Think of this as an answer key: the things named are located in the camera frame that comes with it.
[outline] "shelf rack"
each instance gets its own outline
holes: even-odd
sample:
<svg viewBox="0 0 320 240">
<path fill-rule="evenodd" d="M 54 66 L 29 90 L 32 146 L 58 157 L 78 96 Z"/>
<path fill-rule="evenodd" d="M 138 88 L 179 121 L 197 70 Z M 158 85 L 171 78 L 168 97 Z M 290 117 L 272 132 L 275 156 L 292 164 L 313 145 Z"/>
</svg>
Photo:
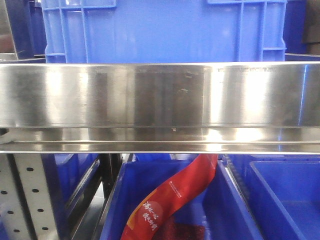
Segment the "shelf rack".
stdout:
<svg viewBox="0 0 320 240">
<path fill-rule="evenodd" d="M 77 228 L 41 154 L 100 153 L 100 175 L 86 176 L 106 198 L 115 153 L 319 154 L 319 76 L 320 62 L 0 64 L 9 238 L 66 240 Z"/>
</svg>

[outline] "red bag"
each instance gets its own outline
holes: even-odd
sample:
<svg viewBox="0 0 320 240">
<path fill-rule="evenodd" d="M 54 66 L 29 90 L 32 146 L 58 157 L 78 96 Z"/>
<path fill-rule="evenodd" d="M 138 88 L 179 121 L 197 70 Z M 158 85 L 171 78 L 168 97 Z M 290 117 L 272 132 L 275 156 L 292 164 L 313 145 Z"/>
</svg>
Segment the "red bag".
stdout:
<svg viewBox="0 0 320 240">
<path fill-rule="evenodd" d="M 151 240 L 172 214 L 208 187 L 215 177 L 217 162 L 216 154 L 200 154 L 153 190 L 130 215 L 121 240 Z"/>
</svg>

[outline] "blue storage box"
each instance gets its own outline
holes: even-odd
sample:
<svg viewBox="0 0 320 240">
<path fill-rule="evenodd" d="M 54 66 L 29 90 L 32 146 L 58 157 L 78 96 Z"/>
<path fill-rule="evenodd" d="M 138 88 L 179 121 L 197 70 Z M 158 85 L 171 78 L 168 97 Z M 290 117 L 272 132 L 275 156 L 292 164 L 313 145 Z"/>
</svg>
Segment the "blue storage box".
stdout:
<svg viewBox="0 0 320 240">
<path fill-rule="evenodd" d="M 303 43 L 306 4 L 307 0 L 288 0 L 283 31 L 286 53 L 306 53 L 307 45 Z"/>
<path fill-rule="evenodd" d="M 54 157 L 58 170 L 62 197 L 63 200 L 67 202 L 80 180 L 78 155 L 55 154 Z"/>
<path fill-rule="evenodd" d="M 9 237 L 6 233 L 5 227 L 4 227 L 3 222 L 1 220 L 1 216 L 0 216 L 0 239 L 1 240 L 9 240 Z"/>
<path fill-rule="evenodd" d="M 320 240 L 320 162 L 251 162 L 249 205 L 268 240 Z"/>
<path fill-rule="evenodd" d="M 63 200 L 67 202 L 81 178 L 97 159 L 97 153 L 55 154 Z"/>
<path fill-rule="evenodd" d="M 286 0 L 42 0 L 48 63 L 283 61 Z"/>
<path fill-rule="evenodd" d="M 40 0 L 28 0 L 31 20 L 33 53 L 44 55 L 47 46 L 45 24 Z"/>
<path fill-rule="evenodd" d="M 133 162 L 171 161 L 171 160 L 194 160 L 198 154 L 170 154 L 170 153 L 135 153 Z"/>
<path fill-rule="evenodd" d="M 250 180 L 252 168 L 250 163 L 253 161 L 282 161 L 282 162 L 318 162 L 320 161 L 319 155 L 282 155 L 282 154 L 229 154 L 224 157 L 228 162 L 230 169 L 241 188 L 245 197 L 250 198 Z"/>
<path fill-rule="evenodd" d="M 137 205 L 190 161 L 122 165 L 100 240 L 119 240 Z M 182 224 L 205 227 L 206 240 L 262 240 L 254 220 L 221 161 L 209 187 L 174 214 Z"/>
<path fill-rule="evenodd" d="M 97 153 L 79 153 L 79 177 L 85 174 L 85 172 L 89 169 L 92 163 L 98 158 Z"/>
</svg>

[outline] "blue bin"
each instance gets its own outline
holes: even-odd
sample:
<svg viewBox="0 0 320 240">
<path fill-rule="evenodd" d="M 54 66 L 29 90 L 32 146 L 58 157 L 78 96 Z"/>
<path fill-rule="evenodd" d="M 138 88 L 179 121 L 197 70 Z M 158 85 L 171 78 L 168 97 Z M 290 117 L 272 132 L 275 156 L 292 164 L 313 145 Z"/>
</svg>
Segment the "blue bin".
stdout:
<svg viewBox="0 0 320 240">
<path fill-rule="evenodd" d="M 97 153 L 79 153 L 78 154 L 80 178 L 82 178 L 82 176 L 93 164 L 93 162 L 97 159 L 97 157 L 98 157 Z"/>
<path fill-rule="evenodd" d="M 137 205 L 190 161 L 122 165 L 100 240 L 119 240 Z M 254 220 L 221 161 L 209 187 L 174 214 L 182 224 L 205 227 L 206 240 L 262 240 Z"/>
<path fill-rule="evenodd" d="M 1 240 L 9 240 L 9 237 L 6 233 L 5 227 L 4 227 L 3 222 L 1 220 L 1 216 L 0 216 L 0 239 Z"/>
<path fill-rule="evenodd" d="M 251 162 L 249 205 L 268 240 L 320 240 L 320 162 Z"/>
<path fill-rule="evenodd" d="M 306 4 L 307 0 L 288 0 L 283 31 L 286 53 L 306 53 L 307 45 L 303 43 Z"/>
<path fill-rule="evenodd" d="M 48 63 L 283 61 L 286 0 L 42 0 Z"/>
<path fill-rule="evenodd" d="M 45 24 L 39 0 L 28 0 L 30 12 L 30 28 L 33 43 L 33 53 L 44 55 L 47 46 Z"/>
<path fill-rule="evenodd" d="M 277 162 L 318 162 L 319 155 L 282 155 L 282 154 L 229 154 L 224 158 L 228 162 L 230 169 L 235 176 L 239 187 L 245 197 L 250 198 L 250 179 L 252 168 L 250 163 L 253 161 L 277 161 Z"/>
<path fill-rule="evenodd" d="M 135 153 L 133 162 L 194 160 L 198 154 L 170 154 L 170 153 Z"/>
<path fill-rule="evenodd" d="M 62 197 L 63 200 L 67 202 L 80 181 L 78 155 L 55 154 L 54 157 L 58 170 Z"/>
</svg>

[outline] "stainless steel rail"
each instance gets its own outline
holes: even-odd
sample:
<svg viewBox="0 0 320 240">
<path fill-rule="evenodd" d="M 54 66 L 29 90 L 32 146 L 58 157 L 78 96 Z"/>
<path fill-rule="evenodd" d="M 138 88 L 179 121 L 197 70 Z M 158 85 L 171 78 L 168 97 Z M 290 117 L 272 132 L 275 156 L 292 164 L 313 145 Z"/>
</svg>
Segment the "stainless steel rail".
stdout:
<svg viewBox="0 0 320 240">
<path fill-rule="evenodd" d="M 1 64 L 1 152 L 320 153 L 320 62 Z"/>
</svg>

